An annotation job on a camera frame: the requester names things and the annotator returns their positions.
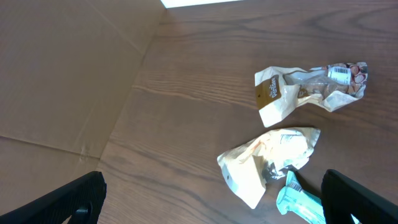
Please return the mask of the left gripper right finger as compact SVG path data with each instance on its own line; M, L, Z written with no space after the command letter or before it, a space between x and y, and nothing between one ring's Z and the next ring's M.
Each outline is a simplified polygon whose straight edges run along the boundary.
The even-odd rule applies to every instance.
M321 193L327 224L397 224L397 205L337 170L326 171Z

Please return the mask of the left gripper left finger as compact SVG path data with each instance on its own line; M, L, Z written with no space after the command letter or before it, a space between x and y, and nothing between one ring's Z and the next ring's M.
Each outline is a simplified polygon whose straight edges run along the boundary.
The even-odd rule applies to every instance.
M1 223L98 222L106 198L106 182L99 171L80 178L4 215Z

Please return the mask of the cream snack bag with barcode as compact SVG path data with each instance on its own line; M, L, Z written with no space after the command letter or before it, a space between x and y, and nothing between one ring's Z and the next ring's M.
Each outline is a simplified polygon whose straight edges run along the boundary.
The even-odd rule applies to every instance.
M367 79L366 62L335 63L309 70L268 67L254 75L262 123L269 128L308 103L333 112L361 99Z

